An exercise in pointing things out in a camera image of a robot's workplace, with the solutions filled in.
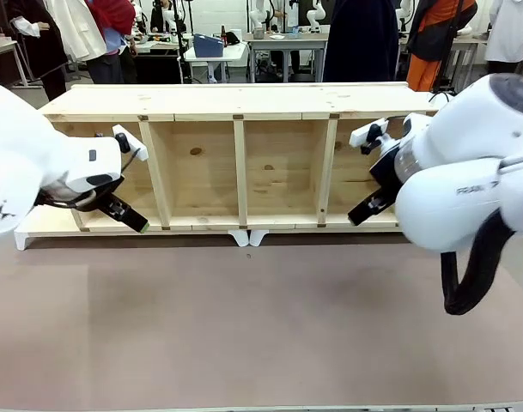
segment black cable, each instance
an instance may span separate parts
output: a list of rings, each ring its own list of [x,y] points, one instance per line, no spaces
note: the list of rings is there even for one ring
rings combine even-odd
[[[416,13],[416,0],[413,0],[413,3],[414,3],[414,8],[412,9],[412,12],[410,13],[410,19],[405,24],[410,23],[412,21],[412,19],[414,18],[414,14]]]
[[[247,32],[250,33],[250,0],[246,0],[246,25]]]
[[[187,0],[187,2],[189,3],[189,20],[191,21],[191,34],[194,35],[194,26],[192,25],[192,7],[191,7],[191,1],[192,1],[192,0]]]
[[[513,235],[514,231],[505,224],[500,210],[492,212],[477,231],[461,282],[456,253],[441,254],[442,293],[447,313],[463,315],[483,299],[494,281],[502,249]]]
[[[439,94],[444,94],[444,95],[446,96],[446,98],[447,98],[447,102],[450,102],[450,97],[448,97],[448,93],[445,92],[444,90],[441,90],[440,92],[437,92],[437,93],[435,93],[435,94],[433,94],[433,95],[431,96],[431,98],[429,99],[429,103],[430,103],[431,101],[433,101],[433,99],[434,99],[437,95],[439,95]]]
[[[272,0],[269,0],[269,3],[271,4],[271,10],[272,10],[272,15],[268,19],[269,25],[270,25],[271,24],[271,20],[275,18],[275,5],[273,4]]]
[[[191,81],[191,75],[190,75],[190,71],[186,69],[188,63],[185,61],[185,52],[186,52],[186,48],[185,48],[185,45],[183,43],[183,34],[181,33],[181,30],[180,30],[180,24],[179,24],[179,13],[178,13],[178,10],[177,10],[177,2],[176,0],[172,0],[172,5],[173,5],[173,18],[175,19],[175,25],[177,27],[177,41],[179,43],[179,57],[181,58],[180,61],[179,61],[179,65],[180,65],[180,68],[181,68],[181,73],[189,73],[186,77],[186,79],[184,78],[183,80],[186,80],[186,83],[189,83]]]
[[[133,162],[133,159],[135,159],[137,157],[139,150],[140,149],[137,149],[135,152],[133,152],[133,154],[131,155],[131,158],[127,161],[127,163],[125,163],[124,167],[122,167],[121,173],[123,173],[125,171],[125,169],[127,169],[128,166]]]
[[[458,8],[456,9],[456,14],[453,17],[450,26],[448,27],[447,37],[444,42],[444,50],[442,51],[442,59],[441,59],[441,66],[439,67],[439,71],[437,74],[437,77],[435,81],[433,82],[432,92],[436,93],[441,88],[441,82],[442,78],[444,77],[447,66],[448,66],[448,58],[450,58],[450,52],[452,50],[452,44],[453,40],[456,37],[456,34],[458,33],[458,23],[459,23],[459,16],[461,15],[461,11],[464,7],[464,0],[458,1]]]

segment shelf compartment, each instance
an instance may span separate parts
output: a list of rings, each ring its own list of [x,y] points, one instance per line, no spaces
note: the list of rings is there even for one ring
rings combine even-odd
[[[377,148],[371,154],[364,155],[359,148],[352,148],[349,145],[350,133],[374,120],[338,120],[326,217],[328,227],[350,227],[347,214],[379,188],[369,169],[378,160],[380,150]],[[392,120],[387,128],[391,136],[402,136],[401,130],[400,119]],[[396,227],[396,219],[388,209],[360,226],[360,228],[369,227],[393,228]]]
[[[319,224],[317,187],[327,120],[246,121],[247,226]]]
[[[149,123],[170,230],[239,227],[233,122]]]
[[[53,124],[57,130],[67,136],[93,138],[95,133],[112,136],[114,125],[115,123],[110,122]],[[139,123],[123,123],[122,126],[137,139],[142,140]],[[122,164],[124,164],[129,157],[130,154],[122,154]],[[149,220],[149,231],[161,230],[160,214],[156,206],[148,161],[134,160],[125,170],[124,176],[124,182],[114,194]],[[73,216],[81,230],[89,230],[92,232],[102,232],[106,230],[133,232],[133,229],[127,227],[125,224],[117,222],[99,211],[88,213],[73,212]]]

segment wooden board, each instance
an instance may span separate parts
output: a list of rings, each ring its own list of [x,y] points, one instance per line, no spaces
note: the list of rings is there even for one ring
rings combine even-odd
[[[171,213],[169,228],[238,228],[232,122],[157,123],[156,158]]]
[[[267,100],[283,91],[285,99]],[[122,124],[149,159],[131,164],[116,194],[151,231],[214,233],[397,231],[392,211],[361,227],[347,219],[377,188],[369,168],[378,151],[361,155],[350,133],[433,109],[404,83],[331,83],[81,86],[41,111],[68,136],[111,136]],[[400,137],[401,127],[393,120],[389,132]],[[100,213],[75,213],[74,222],[83,232],[130,232]]]
[[[316,216],[311,154],[321,127],[312,120],[246,123],[248,215]]]
[[[128,122],[232,121],[248,119],[325,118],[339,113],[348,118],[380,118],[395,113],[431,110],[424,96],[404,84],[344,84],[239,87],[176,85],[172,87],[80,87],[41,109],[51,121]]]

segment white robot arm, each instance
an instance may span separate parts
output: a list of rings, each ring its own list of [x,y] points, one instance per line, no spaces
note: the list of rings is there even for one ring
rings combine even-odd
[[[311,33],[320,33],[319,20],[323,20],[326,17],[326,12],[322,7],[322,0],[313,0],[313,8],[314,10],[307,12],[307,19],[311,23],[309,31]]]
[[[253,28],[262,28],[263,23],[269,20],[269,12],[265,10],[265,0],[255,0],[255,9],[250,11],[250,20]]]
[[[147,220],[113,195],[124,180],[121,151],[146,160],[145,146],[121,126],[114,137],[67,137],[0,86],[0,234],[38,204],[91,211],[143,232]]]
[[[177,3],[177,16],[179,17],[179,20],[183,20],[185,18],[185,8],[183,5],[183,0],[176,0],[175,2]],[[169,25],[170,33],[177,32],[175,12],[172,9],[163,9],[162,15],[164,17],[164,21]]]
[[[434,117],[406,117],[398,141],[387,123],[351,135],[363,153],[381,146],[370,169],[381,188],[349,218],[358,225],[395,203],[404,235],[441,253],[447,312],[466,313],[488,292],[509,237],[523,234],[523,78],[480,79]],[[455,252],[469,245],[459,283]]]
[[[398,24],[399,30],[403,26],[403,23],[405,22],[405,20],[410,17],[411,7],[412,7],[412,0],[402,0],[400,2],[400,9],[396,9],[397,24]]]

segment white lab coat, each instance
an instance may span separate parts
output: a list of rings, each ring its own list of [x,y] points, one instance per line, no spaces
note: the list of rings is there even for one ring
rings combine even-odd
[[[286,3],[286,31],[290,32],[291,27],[295,27],[299,25],[299,4],[295,3],[293,8],[289,7],[289,0],[272,0],[272,3],[275,5],[275,11],[283,11],[284,10],[284,3]],[[269,6],[269,11],[272,13],[271,5],[267,2],[267,5]],[[272,20],[272,23],[274,24],[274,21],[276,20],[276,24],[278,26],[278,31],[283,31],[283,18],[274,18]]]
[[[518,63],[523,60],[523,0],[494,0],[490,8],[492,31],[486,60]]]
[[[106,54],[106,43],[84,0],[45,0],[61,31],[64,49],[76,61]]]

